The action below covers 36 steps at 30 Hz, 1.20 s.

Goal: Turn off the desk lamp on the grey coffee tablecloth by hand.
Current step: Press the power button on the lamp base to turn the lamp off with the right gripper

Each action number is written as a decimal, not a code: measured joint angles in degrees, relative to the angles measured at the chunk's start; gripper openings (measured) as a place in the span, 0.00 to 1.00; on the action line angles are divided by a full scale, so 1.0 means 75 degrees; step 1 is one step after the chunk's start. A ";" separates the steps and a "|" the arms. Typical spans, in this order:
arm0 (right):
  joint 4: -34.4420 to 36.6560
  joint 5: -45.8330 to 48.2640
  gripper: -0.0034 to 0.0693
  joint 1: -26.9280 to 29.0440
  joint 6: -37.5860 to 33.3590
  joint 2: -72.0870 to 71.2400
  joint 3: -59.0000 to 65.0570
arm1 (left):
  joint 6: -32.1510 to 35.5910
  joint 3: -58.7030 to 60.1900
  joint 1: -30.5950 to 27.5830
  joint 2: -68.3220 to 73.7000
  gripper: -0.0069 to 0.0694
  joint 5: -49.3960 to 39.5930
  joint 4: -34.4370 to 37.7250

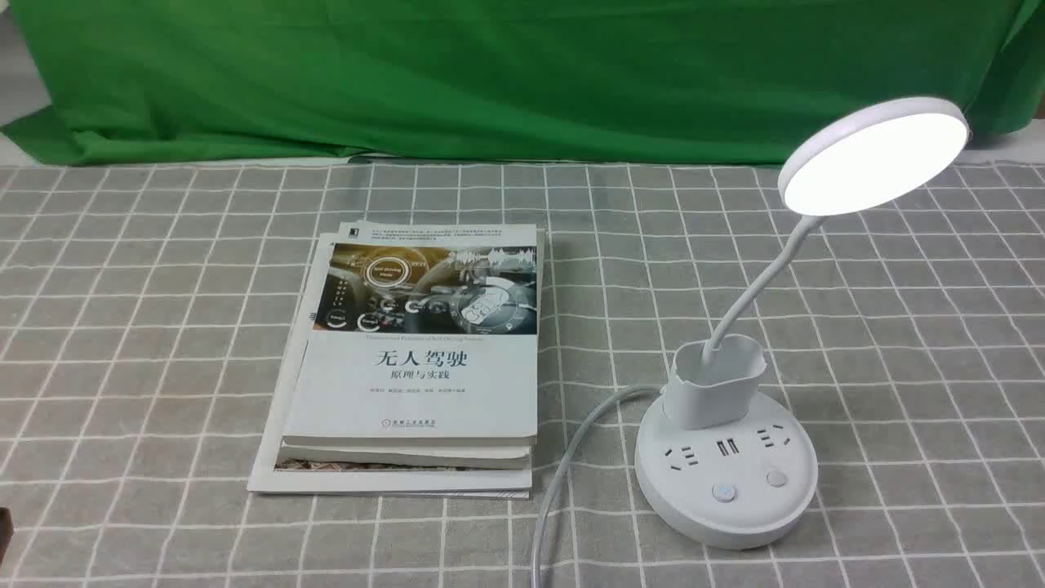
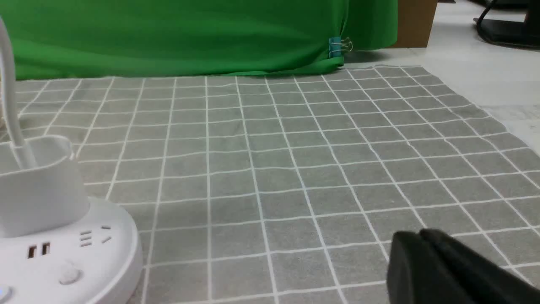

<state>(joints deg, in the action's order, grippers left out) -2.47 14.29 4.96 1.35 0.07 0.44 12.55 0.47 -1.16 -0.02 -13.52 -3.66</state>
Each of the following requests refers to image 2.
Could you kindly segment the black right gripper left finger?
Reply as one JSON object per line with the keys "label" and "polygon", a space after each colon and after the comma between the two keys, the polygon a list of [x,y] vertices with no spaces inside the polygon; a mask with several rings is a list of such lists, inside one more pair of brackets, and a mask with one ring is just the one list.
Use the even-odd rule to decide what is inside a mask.
{"label": "black right gripper left finger", "polygon": [[396,232],[386,271],[390,304],[480,304],[444,260],[442,251],[418,233]]}

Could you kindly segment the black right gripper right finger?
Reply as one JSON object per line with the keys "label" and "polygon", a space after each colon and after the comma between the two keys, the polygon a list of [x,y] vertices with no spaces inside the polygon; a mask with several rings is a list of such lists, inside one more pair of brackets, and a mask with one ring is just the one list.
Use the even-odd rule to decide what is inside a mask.
{"label": "black right gripper right finger", "polygon": [[538,304],[539,289],[505,271],[447,233],[422,229],[458,283],[477,304]]}

